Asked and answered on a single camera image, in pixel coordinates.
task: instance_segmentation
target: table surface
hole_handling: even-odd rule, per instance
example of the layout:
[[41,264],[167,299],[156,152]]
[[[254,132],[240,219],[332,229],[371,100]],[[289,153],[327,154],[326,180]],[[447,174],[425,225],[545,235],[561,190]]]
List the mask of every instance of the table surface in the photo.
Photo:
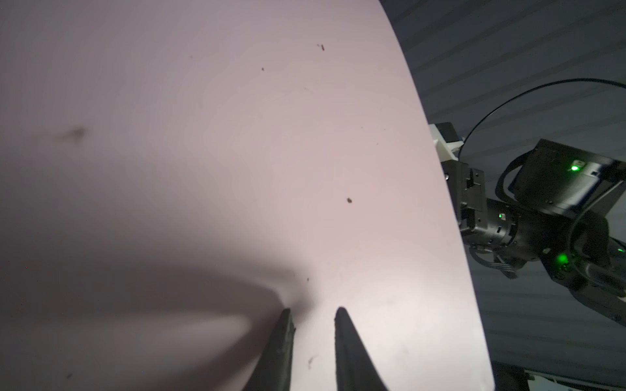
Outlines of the table surface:
[[19,1],[0,51],[8,388],[238,390],[291,307],[334,389],[344,306],[389,390],[493,389],[376,0]]

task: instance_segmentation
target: green light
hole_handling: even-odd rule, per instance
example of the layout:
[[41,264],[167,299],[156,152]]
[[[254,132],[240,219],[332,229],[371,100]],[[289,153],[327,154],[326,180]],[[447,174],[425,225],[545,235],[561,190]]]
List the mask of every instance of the green light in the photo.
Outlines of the green light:
[[568,263],[570,262],[567,260],[566,254],[560,253],[559,255],[557,255],[557,264],[559,266],[564,266],[564,265],[567,265]]

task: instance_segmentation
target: gray wall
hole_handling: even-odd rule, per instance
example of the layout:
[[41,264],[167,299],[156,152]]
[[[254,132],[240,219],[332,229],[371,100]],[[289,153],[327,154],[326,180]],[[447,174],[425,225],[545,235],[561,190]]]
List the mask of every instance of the gray wall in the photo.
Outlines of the gray wall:
[[[626,82],[626,1],[383,0],[430,123],[466,135],[488,111],[563,78]],[[540,138],[626,159],[626,91],[554,86],[503,108],[469,139],[467,163],[498,175]],[[626,200],[608,216],[626,240]],[[507,280],[469,263],[493,360],[626,386],[626,328],[528,264]]]

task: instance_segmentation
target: black cable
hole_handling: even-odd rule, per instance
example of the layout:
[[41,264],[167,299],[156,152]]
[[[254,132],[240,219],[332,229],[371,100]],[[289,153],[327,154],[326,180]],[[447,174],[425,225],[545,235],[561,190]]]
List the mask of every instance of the black cable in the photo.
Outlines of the black cable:
[[463,143],[463,145],[461,145],[461,147],[459,148],[459,153],[457,154],[458,159],[461,160],[461,152],[463,152],[463,147],[465,147],[465,144],[467,144],[468,138],[470,138],[472,133],[474,133],[474,130],[476,130],[476,128],[481,123],[483,123],[487,118],[489,118],[493,113],[498,111],[505,104],[507,104],[509,102],[512,102],[512,101],[514,101],[517,98],[521,98],[522,96],[524,96],[526,94],[530,94],[531,92],[536,91],[538,89],[542,89],[542,88],[550,87],[550,86],[555,86],[557,84],[575,83],[575,82],[578,82],[578,81],[588,81],[588,82],[591,82],[591,83],[609,84],[611,86],[621,87],[621,88],[625,88],[626,89],[626,84],[619,83],[618,81],[612,81],[612,80],[606,80],[606,79],[594,79],[594,78],[576,78],[576,79],[563,79],[563,80],[552,81],[550,83],[545,83],[545,84],[542,84],[540,86],[537,86],[537,87],[531,88],[529,90],[526,90],[526,91],[522,92],[521,94],[518,94],[518,95],[512,97],[511,99],[509,99],[508,101],[506,101],[503,104],[499,105],[495,109],[491,110],[489,112],[489,114],[487,114],[486,116],[483,117],[483,119],[478,121],[478,123],[472,128],[472,130],[469,131],[468,135],[465,136],[465,142]]
[[586,274],[582,273],[578,269],[578,265],[576,264],[576,260],[572,257],[572,236],[574,235],[574,231],[576,230],[576,226],[578,225],[578,223],[580,223],[580,220],[583,218],[583,216],[585,216],[585,214],[589,210],[591,210],[591,208],[593,208],[602,198],[606,197],[611,191],[617,189],[622,183],[623,183],[623,181],[616,182],[613,186],[611,186],[610,188],[608,188],[605,191],[603,191],[599,196],[597,196],[593,201],[591,201],[582,211],[580,211],[578,216],[576,216],[576,218],[572,222],[572,225],[570,226],[570,229],[567,231],[567,236],[565,237],[565,255],[567,256],[567,260],[569,261],[569,264],[572,265],[574,267],[574,269],[579,274],[581,274],[589,282],[592,282],[592,283],[596,283],[596,282],[595,281],[591,281],[591,279],[589,279],[589,277]]

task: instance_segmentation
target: striped gray background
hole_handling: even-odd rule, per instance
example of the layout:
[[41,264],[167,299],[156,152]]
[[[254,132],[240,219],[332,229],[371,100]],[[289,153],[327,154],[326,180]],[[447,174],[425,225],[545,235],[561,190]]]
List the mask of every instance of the striped gray background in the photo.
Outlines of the striped gray background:
[[[430,123],[460,135],[528,88],[563,78],[626,83],[626,1],[382,0]],[[463,160],[499,174],[540,138],[626,159],[626,90],[577,83],[503,108],[469,139]],[[626,240],[626,197],[608,216]],[[626,328],[576,302],[542,266],[517,280],[469,263],[493,360],[626,386]]]

